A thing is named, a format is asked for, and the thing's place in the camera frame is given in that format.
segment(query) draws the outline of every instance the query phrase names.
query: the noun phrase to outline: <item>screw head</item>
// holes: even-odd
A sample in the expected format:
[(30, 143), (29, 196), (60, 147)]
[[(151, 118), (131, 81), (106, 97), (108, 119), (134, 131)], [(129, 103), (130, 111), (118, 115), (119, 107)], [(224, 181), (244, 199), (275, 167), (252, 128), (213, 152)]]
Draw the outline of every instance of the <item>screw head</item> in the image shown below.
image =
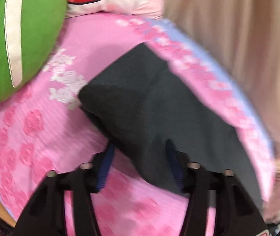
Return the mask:
[(187, 167), (190, 168), (190, 169), (197, 170), (197, 169), (201, 168), (201, 165), (197, 162), (189, 162)]
[(233, 170), (224, 170), (224, 176), (234, 176)]
[(89, 170), (91, 168), (93, 168), (93, 164), (92, 163), (82, 163), (80, 165), (80, 169), (82, 169), (82, 170)]
[(56, 171), (54, 171), (54, 170), (49, 170), (49, 171), (46, 173), (46, 175), (47, 175), (48, 177), (55, 177), (55, 176), (57, 176), (57, 173), (56, 173)]

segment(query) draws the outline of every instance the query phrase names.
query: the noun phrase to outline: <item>green plush toy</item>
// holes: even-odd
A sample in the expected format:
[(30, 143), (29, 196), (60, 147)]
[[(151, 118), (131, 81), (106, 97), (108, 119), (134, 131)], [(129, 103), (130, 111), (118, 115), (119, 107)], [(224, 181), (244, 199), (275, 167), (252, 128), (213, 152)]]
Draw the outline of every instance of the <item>green plush toy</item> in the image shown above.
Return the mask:
[(0, 0), (0, 102), (38, 72), (52, 51), (67, 0)]

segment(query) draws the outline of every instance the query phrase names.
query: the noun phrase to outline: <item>mattress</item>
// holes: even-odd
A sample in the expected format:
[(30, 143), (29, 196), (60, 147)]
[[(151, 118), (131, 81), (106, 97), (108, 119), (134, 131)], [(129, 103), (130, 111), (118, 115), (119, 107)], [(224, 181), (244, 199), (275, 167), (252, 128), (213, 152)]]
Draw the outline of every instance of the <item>mattress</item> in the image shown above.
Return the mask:
[[(255, 169), (268, 201), (274, 177), (272, 143), (242, 91), (220, 65), (167, 20), (97, 13), (66, 19), (57, 46), (38, 75), (0, 104), (0, 200), (17, 219), (48, 170), (67, 172), (103, 151), (107, 139), (79, 108), (78, 91), (141, 42), (227, 123)], [(71, 193), (66, 220), (74, 236)], [(106, 187), (93, 195), (104, 236), (178, 235), (188, 200), (140, 178), (119, 151)], [(215, 210), (209, 209), (207, 235)]]

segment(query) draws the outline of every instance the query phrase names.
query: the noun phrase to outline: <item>pink fabric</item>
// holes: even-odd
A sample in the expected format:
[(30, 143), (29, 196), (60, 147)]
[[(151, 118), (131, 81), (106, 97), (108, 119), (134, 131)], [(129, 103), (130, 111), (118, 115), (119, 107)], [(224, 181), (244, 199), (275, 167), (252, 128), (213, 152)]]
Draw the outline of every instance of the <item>pink fabric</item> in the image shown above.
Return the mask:
[[(0, 105), (0, 198), (18, 218), (46, 171), (71, 171), (101, 152), (106, 138), (78, 108), (76, 93), (135, 45), (147, 41), (172, 71), (227, 122), (237, 127), (256, 170), (264, 200), (270, 197), (273, 162), (255, 125), (226, 83), (181, 43), (141, 18), (92, 14), (67, 19), (59, 45), (41, 72)], [(93, 196), (103, 236), (178, 235), (187, 199), (143, 181), (116, 152), (106, 188)], [(70, 194), (66, 194), (69, 236), (74, 236)], [(215, 210), (209, 210), (208, 233)]]

